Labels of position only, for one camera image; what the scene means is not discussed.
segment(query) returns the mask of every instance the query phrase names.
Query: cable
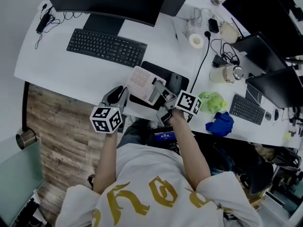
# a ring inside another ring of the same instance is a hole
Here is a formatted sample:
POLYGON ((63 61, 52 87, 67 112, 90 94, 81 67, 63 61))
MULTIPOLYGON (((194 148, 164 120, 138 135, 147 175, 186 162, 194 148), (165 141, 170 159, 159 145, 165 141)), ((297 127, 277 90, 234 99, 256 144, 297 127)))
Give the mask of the cable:
POLYGON ((200 19, 200 22, 198 22, 197 26, 201 27, 201 25, 202 25, 202 19, 203 19, 202 12, 203 12, 204 9, 206 9, 210 13, 212 13, 212 17, 211 18, 217 17, 218 20, 221 20, 221 21, 225 22, 225 20, 222 17, 214 14, 210 9, 208 9, 208 8, 201 8, 201 9, 199 9, 197 7, 194 7, 194 18, 185 18, 185 17, 177 17, 177 18, 180 18, 180 19, 182 19, 184 21, 187 21, 187 22, 189 22, 189 21, 195 21, 197 19, 200 19))
MULTIPOLYGON (((45 4, 45 5, 42 7, 42 11, 46 8, 46 6, 47 6, 47 5, 45 4)), ((53 6, 51 6, 48 10, 46 10, 46 11, 45 11, 45 14, 47 14, 47 13, 49 14, 49 13, 51 12, 52 8, 53 8, 53 6)), ((70 18, 67 18, 67 17, 66 17, 66 14, 67 14, 67 12, 63 12, 63 20, 62 20, 62 21, 61 21, 60 19, 58 19, 58 18, 55 18, 54 15, 50 14, 50 18, 49 18, 49 20, 47 21, 45 28, 46 28, 47 26, 49 26, 49 25, 55 25, 55 26, 51 27, 51 28, 50 28, 49 30, 47 30, 47 31, 42 31, 42 33, 48 33, 48 32, 50 32, 53 28, 55 28, 55 27, 57 27, 58 25, 62 24, 65 20, 70 20, 70 19, 72 19, 73 17, 74 17, 74 18, 79 18, 79 17, 82 15, 82 13, 80 13, 80 15, 75 16, 75 13, 73 12, 72 15, 71 15, 71 17, 70 17, 70 18)), ((36 44, 35 44, 35 49, 38 48, 39 42, 40 42, 40 41, 42 40, 42 38, 43 38, 42 33, 40 33, 40 37, 39 37, 38 41, 37 41, 36 44)))
POLYGON ((275 123, 273 123, 273 119, 275 117, 275 110, 276 110, 276 107, 274 107, 273 114, 271 115, 271 125, 272 126, 274 126, 276 124, 276 121, 275 121, 275 123))
POLYGON ((254 96, 249 92, 249 90, 248 89, 246 89, 247 91, 248 91, 248 93, 251 95, 251 97, 257 102, 257 104, 260 106, 261 105, 261 103, 259 103, 259 101, 257 101, 255 98, 254 98, 254 96))
POLYGON ((43 35, 40 34, 40 37, 39 37, 38 41, 35 44, 35 50, 38 49, 39 41, 42 40, 42 37, 43 37, 43 35))
POLYGON ((240 65, 240 59, 239 59, 237 53, 235 52, 234 48, 231 46, 231 44, 229 44, 227 42, 222 44, 222 39, 213 39, 211 41, 210 46, 211 46, 212 50, 219 56, 219 53, 213 48, 213 41, 215 41, 215 40, 219 40, 221 42, 221 48, 220 48, 221 58, 229 64, 240 65), (228 44, 231 47, 233 53, 232 52, 225 52, 224 47, 225 47, 226 44, 228 44))
POLYGON ((77 17, 75 16, 75 13, 74 13, 74 12, 72 13, 72 15, 73 15, 73 17, 75 17, 75 18, 79 18, 79 17, 82 15, 82 13, 80 13, 80 15, 77 16, 77 17))
MULTIPOLYGON (((205 36, 208 38, 208 46, 207 46, 207 51, 206 51, 206 54, 205 54, 205 56, 204 56, 204 58, 203 58, 203 60, 202 60, 202 62, 201 62, 201 65, 200 65, 200 67, 199 67, 199 70, 198 70, 198 73, 197 73, 197 75, 196 75, 195 81, 194 81, 194 83, 193 83, 193 85, 192 85, 192 87, 191 87, 190 93, 192 93, 192 91, 193 91, 193 89, 194 89, 194 86, 195 86, 195 83, 196 83, 197 78, 198 78, 198 76, 199 76, 199 73, 200 73, 201 67, 202 67, 203 62, 205 61, 205 59, 206 59, 206 57, 207 57, 207 54, 208 54, 208 51, 209 51, 209 46, 210 46, 210 36, 211 36, 211 34, 210 34, 210 32, 209 32, 209 31, 205 31, 204 35, 205 35, 205 36)), ((188 119, 187 119, 187 122, 191 121, 192 117, 193 117, 193 115, 189 114, 188 119)))

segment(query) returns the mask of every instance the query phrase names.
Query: white wall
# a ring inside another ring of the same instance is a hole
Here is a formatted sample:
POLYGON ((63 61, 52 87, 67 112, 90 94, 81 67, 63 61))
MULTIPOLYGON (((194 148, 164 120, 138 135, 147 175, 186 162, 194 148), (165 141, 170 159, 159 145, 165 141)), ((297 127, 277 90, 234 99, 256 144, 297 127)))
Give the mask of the white wall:
POLYGON ((19 51, 42 0, 0 0, 0 155, 10 156, 8 142, 14 143, 21 128, 24 81, 14 77, 19 51))

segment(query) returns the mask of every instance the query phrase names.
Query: white tape roll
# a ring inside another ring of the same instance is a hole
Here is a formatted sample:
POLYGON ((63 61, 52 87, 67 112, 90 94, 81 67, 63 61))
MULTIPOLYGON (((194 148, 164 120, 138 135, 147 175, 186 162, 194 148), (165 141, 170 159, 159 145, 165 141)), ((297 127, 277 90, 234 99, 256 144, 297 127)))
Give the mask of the white tape roll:
POLYGON ((204 39, 201 35, 198 34, 191 34, 188 38, 189 43, 196 49, 201 49, 204 45, 204 39))

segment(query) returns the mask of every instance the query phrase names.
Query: black keyboard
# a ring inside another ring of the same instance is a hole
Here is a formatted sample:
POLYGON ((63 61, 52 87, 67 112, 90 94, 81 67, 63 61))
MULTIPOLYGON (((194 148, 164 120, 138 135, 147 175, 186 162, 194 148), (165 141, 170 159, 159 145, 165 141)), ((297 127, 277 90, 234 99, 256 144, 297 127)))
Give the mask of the black keyboard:
POLYGON ((236 94, 233 97, 229 113, 252 123, 261 125, 265 110, 248 99, 236 94))
POLYGON ((140 66, 147 45, 118 36, 75 29, 67 51, 135 67, 140 66))

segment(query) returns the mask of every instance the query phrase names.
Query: gold lettering on shirt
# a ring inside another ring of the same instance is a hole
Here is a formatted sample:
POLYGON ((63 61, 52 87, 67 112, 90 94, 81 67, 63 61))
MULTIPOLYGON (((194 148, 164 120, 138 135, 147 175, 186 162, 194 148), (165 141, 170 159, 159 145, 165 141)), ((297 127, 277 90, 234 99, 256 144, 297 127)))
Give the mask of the gold lettering on shirt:
POLYGON ((153 195, 154 199, 156 200, 156 202, 158 202, 159 204, 161 204, 163 206, 172 208, 173 204, 177 200, 178 195, 177 195, 174 187, 168 181, 162 181, 161 178, 159 176, 157 176, 155 179, 153 179, 149 183, 149 186, 151 188, 152 195, 153 195), (162 186, 159 187, 160 193, 157 189, 156 181, 158 181, 159 183, 162 184, 162 186), (172 200, 166 199, 167 198, 166 190, 172 195, 172 198, 173 198, 172 200))
POLYGON ((198 209, 204 205, 206 205, 208 202, 211 202, 210 200, 202 201, 198 198, 198 195, 195 191, 185 188, 186 190, 189 190, 191 194, 189 195, 189 200, 193 205, 195 205, 198 209))
POLYGON ((93 227, 98 227, 101 219, 101 213, 99 210, 94 211, 93 218, 91 218, 91 223, 93 227))
POLYGON ((221 205, 219 205, 219 206, 217 207, 217 210, 223 210, 223 212, 232 212, 231 209, 224 209, 224 208, 222 208, 221 205))
POLYGON ((136 195, 134 195, 130 191, 121 190, 125 188, 129 183, 123 184, 123 185, 117 185, 114 187, 111 191, 107 193, 107 199, 110 211, 112 213, 112 216, 114 218, 114 225, 118 224, 120 218, 121 218, 121 211, 123 208, 121 208, 117 203, 117 197, 125 197, 128 198, 129 201, 132 203, 134 210, 138 214, 146 215, 148 210, 150 209, 150 206, 146 206, 140 203, 139 199, 136 195))

